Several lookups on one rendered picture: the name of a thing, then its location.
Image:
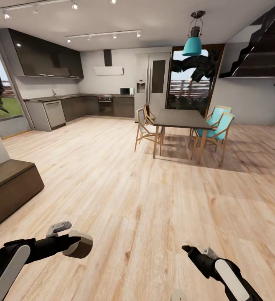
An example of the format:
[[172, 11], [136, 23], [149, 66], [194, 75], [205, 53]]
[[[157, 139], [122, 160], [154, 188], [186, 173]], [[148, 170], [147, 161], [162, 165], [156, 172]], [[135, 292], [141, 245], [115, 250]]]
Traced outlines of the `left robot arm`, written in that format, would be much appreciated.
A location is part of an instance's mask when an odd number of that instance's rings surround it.
[[49, 227], [45, 239], [19, 239], [4, 244], [0, 249], [0, 301], [4, 301], [25, 264], [67, 250], [70, 245], [81, 240], [81, 237], [69, 237], [69, 234], [58, 235], [58, 232], [71, 227], [71, 222], [59, 222]]

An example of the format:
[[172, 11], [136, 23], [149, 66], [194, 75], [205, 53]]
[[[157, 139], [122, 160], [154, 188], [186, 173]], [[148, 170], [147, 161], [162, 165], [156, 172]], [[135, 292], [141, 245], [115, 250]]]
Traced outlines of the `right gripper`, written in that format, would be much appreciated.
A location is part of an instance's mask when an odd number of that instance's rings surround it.
[[196, 265], [204, 277], [209, 279], [211, 276], [208, 275], [204, 269], [204, 261], [208, 258], [208, 256], [201, 254], [195, 246], [190, 247], [189, 245], [184, 245], [182, 246], [182, 249], [188, 253], [188, 257]]

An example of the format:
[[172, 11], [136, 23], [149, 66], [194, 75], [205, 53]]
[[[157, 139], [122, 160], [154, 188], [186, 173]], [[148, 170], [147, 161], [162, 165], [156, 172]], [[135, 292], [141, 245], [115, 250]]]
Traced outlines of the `pillar candle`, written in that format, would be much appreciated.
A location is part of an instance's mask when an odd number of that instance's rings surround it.
[[85, 258], [93, 247], [93, 237], [80, 230], [71, 230], [68, 232], [69, 237], [78, 236], [81, 240], [70, 245], [67, 250], [62, 251], [64, 256], [74, 257], [78, 259]]
[[175, 289], [172, 293], [170, 301], [188, 301], [188, 298], [184, 291], [181, 289]]

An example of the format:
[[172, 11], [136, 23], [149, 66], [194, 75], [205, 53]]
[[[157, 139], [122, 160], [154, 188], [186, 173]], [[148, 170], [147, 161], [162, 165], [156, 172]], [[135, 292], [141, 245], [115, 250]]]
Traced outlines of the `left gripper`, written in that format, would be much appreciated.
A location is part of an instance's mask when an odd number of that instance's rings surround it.
[[62, 252], [67, 250], [70, 245], [81, 240], [81, 237], [72, 236], [69, 237], [69, 234], [59, 236], [59, 237], [48, 237], [46, 239], [42, 239], [46, 243], [46, 250], [41, 259], [46, 257], [55, 255], [57, 252]]

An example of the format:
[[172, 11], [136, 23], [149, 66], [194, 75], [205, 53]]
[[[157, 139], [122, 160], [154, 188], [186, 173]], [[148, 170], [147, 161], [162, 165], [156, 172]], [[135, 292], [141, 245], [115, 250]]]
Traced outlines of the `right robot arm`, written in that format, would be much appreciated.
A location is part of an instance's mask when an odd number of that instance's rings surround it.
[[222, 282], [230, 301], [263, 301], [247, 280], [242, 278], [240, 268], [229, 259], [219, 258], [211, 247], [204, 248], [202, 254], [195, 246], [184, 245], [182, 249], [204, 277]]

